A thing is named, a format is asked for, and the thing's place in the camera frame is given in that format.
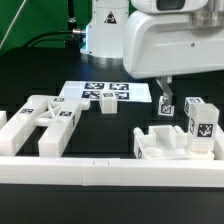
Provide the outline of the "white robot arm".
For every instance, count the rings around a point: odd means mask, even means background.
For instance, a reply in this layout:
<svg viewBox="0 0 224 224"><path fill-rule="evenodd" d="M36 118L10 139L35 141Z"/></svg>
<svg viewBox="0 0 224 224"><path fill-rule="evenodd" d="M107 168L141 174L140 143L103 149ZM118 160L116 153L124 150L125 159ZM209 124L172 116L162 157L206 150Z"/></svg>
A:
<svg viewBox="0 0 224 224"><path fill-rule="evenodd" d="M81 56L155 77L224 70L224 0L92 0Z"/></svg>

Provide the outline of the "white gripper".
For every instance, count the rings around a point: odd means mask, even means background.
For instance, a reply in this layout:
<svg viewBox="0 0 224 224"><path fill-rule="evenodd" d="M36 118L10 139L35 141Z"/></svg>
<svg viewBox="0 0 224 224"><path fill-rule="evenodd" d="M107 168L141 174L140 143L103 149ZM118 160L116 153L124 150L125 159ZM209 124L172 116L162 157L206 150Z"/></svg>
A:
<svg viewBox="0 0 224 224"><path fill-rule="evenodd" d="M123 65L135 79L157 77L166 106L171 75L224 70L224 28L194 27L190 15L135 11L124 31Z"/></svg>

